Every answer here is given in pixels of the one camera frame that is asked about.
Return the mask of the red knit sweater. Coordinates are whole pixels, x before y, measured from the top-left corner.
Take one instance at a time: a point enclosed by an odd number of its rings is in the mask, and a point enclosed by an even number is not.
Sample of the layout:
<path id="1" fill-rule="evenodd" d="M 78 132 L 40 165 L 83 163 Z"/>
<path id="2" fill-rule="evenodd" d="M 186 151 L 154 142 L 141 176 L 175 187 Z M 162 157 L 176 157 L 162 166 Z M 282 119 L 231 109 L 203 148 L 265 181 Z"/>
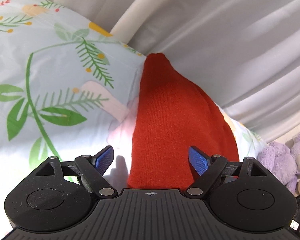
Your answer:
<path id="1" fill-rule="evenodd" d="M 132 143 L 127 184 L 133 189 L 186 189 L 197 178 L 189 163 L 191 146 L 239 160 L 235 137 L 217 105 L 162 53 L 145 60 Z"/>

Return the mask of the floral bed sheet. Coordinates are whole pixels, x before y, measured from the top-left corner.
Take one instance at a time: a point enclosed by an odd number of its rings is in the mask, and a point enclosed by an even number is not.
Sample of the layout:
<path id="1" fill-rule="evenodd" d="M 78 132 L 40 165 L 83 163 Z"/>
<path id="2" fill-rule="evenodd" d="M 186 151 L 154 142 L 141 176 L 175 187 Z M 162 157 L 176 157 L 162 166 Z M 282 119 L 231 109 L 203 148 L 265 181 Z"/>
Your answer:
<path id="1" fill-rule="evenodd" d="M 113 146 L 126 186 L 145 56 L 50 0 L 0 0 L 0 187 L 51 155 Z"/>

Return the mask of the purple plush teddy bear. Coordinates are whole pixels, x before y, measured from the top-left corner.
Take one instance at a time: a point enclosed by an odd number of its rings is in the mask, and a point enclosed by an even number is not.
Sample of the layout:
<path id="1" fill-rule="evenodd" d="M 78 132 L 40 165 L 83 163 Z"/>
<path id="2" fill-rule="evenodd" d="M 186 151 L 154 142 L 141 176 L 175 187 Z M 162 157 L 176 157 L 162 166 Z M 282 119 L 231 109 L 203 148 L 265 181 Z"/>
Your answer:
<path id="1" fill-rule="evenodd" d="M 300 178 L 300 134 L 293 142 L 292 148 L 289 148 L 285 144 L 273 141 L 257 156 L 257 160 L 291 193 L 296 192 Z"/>

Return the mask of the white curtain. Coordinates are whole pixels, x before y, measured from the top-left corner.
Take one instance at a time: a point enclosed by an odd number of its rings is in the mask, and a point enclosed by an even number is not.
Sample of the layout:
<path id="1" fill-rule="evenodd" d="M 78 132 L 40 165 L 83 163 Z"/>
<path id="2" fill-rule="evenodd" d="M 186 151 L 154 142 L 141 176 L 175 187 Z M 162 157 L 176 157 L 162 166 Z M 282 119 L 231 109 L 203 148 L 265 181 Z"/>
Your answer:
<path id="1" fill-rule="evenodd" d="M 300 0 L 52 0 L 164 53 L 264 140 L 300 132 Z"/>

